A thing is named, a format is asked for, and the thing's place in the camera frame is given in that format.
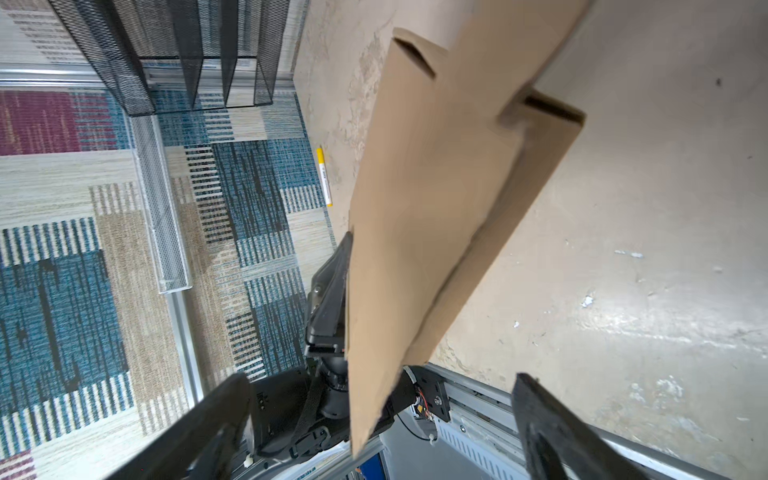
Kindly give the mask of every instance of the metal rail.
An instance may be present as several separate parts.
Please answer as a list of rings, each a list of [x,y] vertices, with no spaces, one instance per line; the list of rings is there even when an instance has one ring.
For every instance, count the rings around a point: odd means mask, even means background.
[[[499,452],[507,452],[508,458],[502,458],[501,462],[508,460],[506,465],[512,470],[515,469],[515,466],[519,466],[520,461],[525,456],[518,438],[515,415],[511,409],[511,394],[441,366],[430,363],[427,368],[445,379],[445,391],[448,393],[452,419],[448,424],[444,422],[443,425],[439,424],[438,431],[441,432],[442,430],[454,437],[449,439],[448,443],[486,471],[488,469],[483,467],[483,461],[476,461],[472,455],[463,452],[461,446],[457,446],[457,444],[462,443],[462,437],[468,439],[473,445],[479,445],[476,448],[484,446],[497,456]],[[624,456],[635,465],[639,465],[650,478],[727,480],[722,475],[624,439],[619,435],[594,426],[590,426],[590,428],[619,455]]]
[[[184,76],[179,68],[147,67],[144,69],[150,88],[185,89]],[[253,71],[235,71],[232,88],[253,88]],[[278,72],[275,87],[293,80],[292,72]],[[200,88],[221,86],[221,71],[200,71]],[[39,65],[0,64],[0,88],[100,88],[104,89],[96,71],[88,64]]]
[[[179,353],[179,360],[181,362],[181,378],[184,381],[184,391],[187,393],[187,403],[192,408],[203,399],[204,391],[202,378],[200,377],[200,367],[197,365],[192,332],[190,331],[189,318],[187,316],[187,305],[184,302],[184,292],[187,291],[189,290],[166,293],[165,299],[168,301],[170,324],[174,329],[176,350]]]

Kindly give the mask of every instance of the patterned carpet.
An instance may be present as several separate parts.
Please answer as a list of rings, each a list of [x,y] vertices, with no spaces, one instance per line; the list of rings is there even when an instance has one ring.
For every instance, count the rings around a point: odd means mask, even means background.
[[[206,387],[299,365],[336,241],[295,92],[161,130]],[[0,478],[99,478],[187,409],[124,119],[106,92],[0,91],[0,135]]]

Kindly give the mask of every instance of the dark mesh basket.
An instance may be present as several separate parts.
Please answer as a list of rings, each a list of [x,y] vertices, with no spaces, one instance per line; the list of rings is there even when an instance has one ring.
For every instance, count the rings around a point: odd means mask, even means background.
[[[49,1],[132,117],[272,103],[289,0]],[[148,84],[145,69],[161,84]],[[235,78],[253,95],[233,100]]]

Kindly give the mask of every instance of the yellow highlighter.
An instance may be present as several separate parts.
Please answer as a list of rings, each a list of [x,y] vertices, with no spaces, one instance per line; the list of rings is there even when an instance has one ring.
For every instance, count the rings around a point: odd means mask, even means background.
[[[326,157],[323,155],[323,148],[317,148],[317,164],[320,167],[320,186],[323,188],[323,196],[326,199],[326,206],[333,207],[331,201],[331,186],[328,184],[328,174],[326,173]]]

